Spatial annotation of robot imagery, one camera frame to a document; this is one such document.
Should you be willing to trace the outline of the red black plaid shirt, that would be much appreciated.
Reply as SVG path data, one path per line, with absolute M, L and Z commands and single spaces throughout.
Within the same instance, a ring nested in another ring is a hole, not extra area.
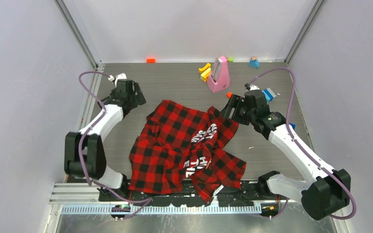
M 166 195 L 180 192 L 191 179 L 204 202 L 222 187 L 239 188 L 246 162 L 224 147 L 238 123 L 215 107 L 199 111 L 163 100 L 147 118 L 129 154 L 129 189 Z

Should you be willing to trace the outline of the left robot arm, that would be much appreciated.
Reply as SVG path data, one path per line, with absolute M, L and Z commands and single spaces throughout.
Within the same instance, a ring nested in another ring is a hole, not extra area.
M 126 176 L 107 165 L 103 141 L 131 110 L 146 103 L 140 85 L 130 79 L 116 79 L 115 88 L 98 105 L 101 111 L 78 132 L 65 137 L 64 171 L 66 174 L 111 188 L 118 201 L 129 197 L 130 189 L 123 184 Z

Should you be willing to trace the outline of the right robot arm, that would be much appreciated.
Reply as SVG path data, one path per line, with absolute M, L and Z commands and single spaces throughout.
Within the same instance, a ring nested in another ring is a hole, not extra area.
M 321 220 L 340 209 L 356 204 L 351 195 L 351 176 L 345 169 L 336 170 L 321 159 L 288 125 L 279 112 L 270 111 L 261 90 L 249 90 L 244 96 L 232 94 L 221 115 L 254 130 L 275 145 L 292 162 L 303 181 L 286 177 L 278 171 L 258 178 L 258 194 L 264 199 L 284 196 L 302 205 L 314 220 Z

